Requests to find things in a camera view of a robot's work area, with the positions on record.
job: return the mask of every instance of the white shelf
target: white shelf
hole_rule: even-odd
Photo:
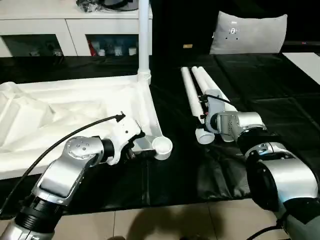
[[[139,11],[83,12],[76,0],[0,0],[0,20],[138,19]],[[149,19],[153,18],[151,8]]]

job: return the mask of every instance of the pvc pipe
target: pvc pipe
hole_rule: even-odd
[[[139,0],[139,69],[138,73],[149,73],[149,0]]]
[[[200,71],[198,70],[198,68],[196,66],[192,67],[191,70],[194,74],[194,77],[195,77],[202,93],[205,94],[205,92],[210,89],[205,78],[202,76],[202,74],[200,73]]]
[[[199,102],[196,87],[192,81],[190,71],[187,67],[182,67],[181,73],[182,73],[183,83],[184,83],[186,94],[188,96],[192,114],[193,116],[197,117],[202,124],[204,124],[205,120],[200,118],[200,116],[204,114],[204,111]]]
[[[188,96],[192,114],[193,116],[197,117],[202,124],[204,124],[205,120],[201,119],[200,117],[201,115],[204,114],[204,111],[199,102],[196,87],[191,78],[190,71],[187,67],[182,67],[181,73],[182,73],[183,83],[184,83],[186,94]],[[215,134],[211,132],[207,132],[203,128],[197,128],[195,130],[195,136],[198,143],[203,145],[210,144],[215,140]]]
[[[198,68],[198,71],[199,73],[202,75],[202,78],[205,80],[206,84],[208,85],[209,89],[212,89],[212,90],[219,90],[221,92],[221,97],[224,99],[224,100],[228,100],[229,99],[227,98],[227,96],[224,94],[224,92],[220,89],[220,87],[213,81],[213,79],[211,78],[211,76],[207,73],[207,71],[202,67],[200,66]],[[230,105],[230,104],[225,104],[225,110],[226,111],[237,111],[237,109]]]

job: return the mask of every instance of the glass cabinet door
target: glass cabinet door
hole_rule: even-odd
[[[63,56],[56,35],[5,35],[2,40],[13,57]]]
[[[132,56],[139,52],[139,20],[67,19],[78,56]],[[152,54],[152,19],[148,24],[149,54]]]
[[[64,19],[0,20],[0,57],[76,55]]]
[[[87,34],[91,56],[132,56],[138,54],[139,36],[133,34]]]

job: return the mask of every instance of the white cabinet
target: white cabinet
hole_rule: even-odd
[[[0,38],[0,57],[77,55],[64,19],[0,20]]]
[[[149,54],[152,18],[149,10]],[[76,0],[0,0],[0,57],[138,53],[139,10],[82,12]]]
[[[138,52],[138,19],[67,19],[68,28],[78,56],[91,56],[88,42],[106,55],[131,55]],[[152,19],[149,19],[148,48],[152,54]]]

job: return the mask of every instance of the table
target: table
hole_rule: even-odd
[[[140,159],[90,169],[65,214],[244,199],[244,158],[221,139],[199,145],[180,67],[203,66],[239,111],[258,112],[320,176],[320,85],[282,54],[151,58],[151,94],[163,134],[173,142],[165,161]],[[29,83],[135,74],[138,58],[0,59],[2,82]],[[2,218],[12,217],[39,175],[29,176]],[[0,181],[2,203],[17,179]]]

